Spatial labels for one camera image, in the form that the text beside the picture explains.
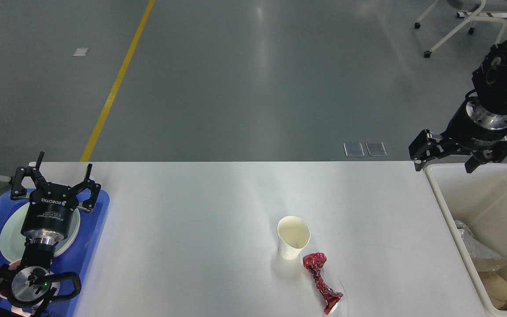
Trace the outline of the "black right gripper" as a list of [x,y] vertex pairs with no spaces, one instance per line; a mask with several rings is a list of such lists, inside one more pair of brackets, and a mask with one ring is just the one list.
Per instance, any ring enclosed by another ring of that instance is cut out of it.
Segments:
[[468,174],[489,162],[500,163],[507,158],[507,114],[494,114],[479,98],[466,98],[443,134],[422,130],[408,152],[416,171],[447,156],[471,155],[465,163]]

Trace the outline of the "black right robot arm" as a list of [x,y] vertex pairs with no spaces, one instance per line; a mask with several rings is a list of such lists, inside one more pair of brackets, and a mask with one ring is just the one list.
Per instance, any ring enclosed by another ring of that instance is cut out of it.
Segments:
[[467,156],[467,173],[507,157],[507,40],[491,46],[473,71],[473,90],[439,135],[422,130],[408,147],[416,171],[443,157]]

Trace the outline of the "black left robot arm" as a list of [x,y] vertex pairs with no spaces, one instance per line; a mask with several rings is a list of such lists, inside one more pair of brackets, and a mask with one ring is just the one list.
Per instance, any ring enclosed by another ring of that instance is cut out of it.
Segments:
[[55,250],[69,237],[73,217],[79,211],[90,213],[96,206],[101,185],[91,179],[92,164],[77,185],[46,181],[40,172],[41,152],[34,166],[18,167],[12,178],[10,199],[27,200],[21,227],[25,249],[17,267],[0,267],[0,317],[21,317],[24,308],[33,317],[48,312],[48,305],[74,299],[82,289],[79,274],[52,273]]

